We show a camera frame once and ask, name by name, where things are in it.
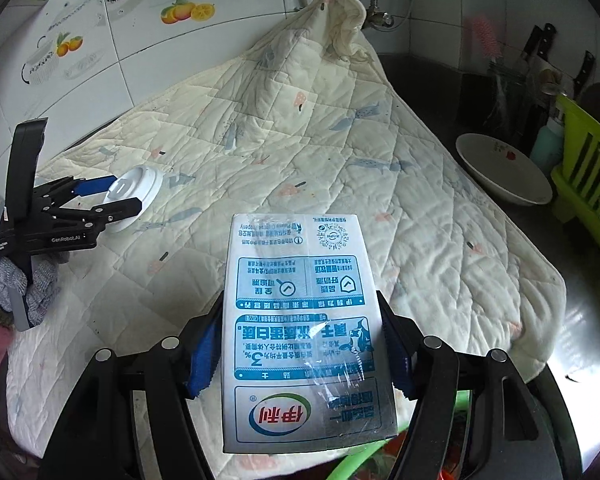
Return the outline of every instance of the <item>pink mushroom print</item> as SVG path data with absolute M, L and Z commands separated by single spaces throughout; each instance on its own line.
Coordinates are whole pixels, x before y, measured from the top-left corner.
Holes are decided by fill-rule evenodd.
M 298 111 L 302 111 L 302 105 L 306 102 L 306 95 L 304 92 L 298 92 L 298 95 L 295 96 L 295 101 L 293 101 L 293 106 L 298 107 Z

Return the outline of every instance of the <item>green plastic basket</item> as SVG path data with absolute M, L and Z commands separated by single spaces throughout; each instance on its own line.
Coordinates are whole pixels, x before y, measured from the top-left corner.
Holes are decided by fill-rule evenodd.
M 558 189 L 554 214 L 577 216 L 600 246 L 600 123 L 574 101 L 558 96 L 565 113 L 564 158 L 551 177 Z

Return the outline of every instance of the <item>red chinese character logo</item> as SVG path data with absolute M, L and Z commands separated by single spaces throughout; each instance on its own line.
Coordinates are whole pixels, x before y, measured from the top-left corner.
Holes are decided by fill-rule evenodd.
M 273 407 L 273 408 L 264 408 L 262 407 L 262 409 L 260 410 L 260 415 L 259 415 L 259 423 L 263 423 L 263 422 L 270 422 L 270 423 L 276 423 L 279 422 L 280 419 L 280 408 L 277 407 Z
M 288 412 L 282 414 L 282 422 L 299 422 L 302 415 L 302 407 L 299 404 L 291 406 Z

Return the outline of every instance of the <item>silver screw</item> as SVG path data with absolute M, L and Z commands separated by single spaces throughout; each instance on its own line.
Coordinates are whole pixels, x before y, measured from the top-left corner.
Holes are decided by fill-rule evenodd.
M 104 361 L 107 361 L 110 356 L 111 351 L 108 348 L 102 348 L 96 353 L 96 361 L 100 361 L 101 363 L 103 363 Z
M 491 359 L 497 361 L 498 363 L 503 363 L 507 360 L 507 353 L 499 348 L 494 348 L 491 350 Z
M 179 339 L 177 337 L 171 336 L 162 340 L 162 348 L 164 350 L 173 350 L 174 348 L 177 348 L 177 345 L 179 345 Z
M 424 346 L 436 350 L 442 346 L 442 340 L 434 335 L 428 335 L 424 338 Z

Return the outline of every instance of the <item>yili logo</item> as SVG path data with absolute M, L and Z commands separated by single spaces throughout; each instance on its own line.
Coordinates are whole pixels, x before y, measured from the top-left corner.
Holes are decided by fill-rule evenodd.
M 267 436 L 299 430 L 311 416 L 311 403 L 298 394 L 275 394 L 259 401 L 249 413 L 251 428 Z

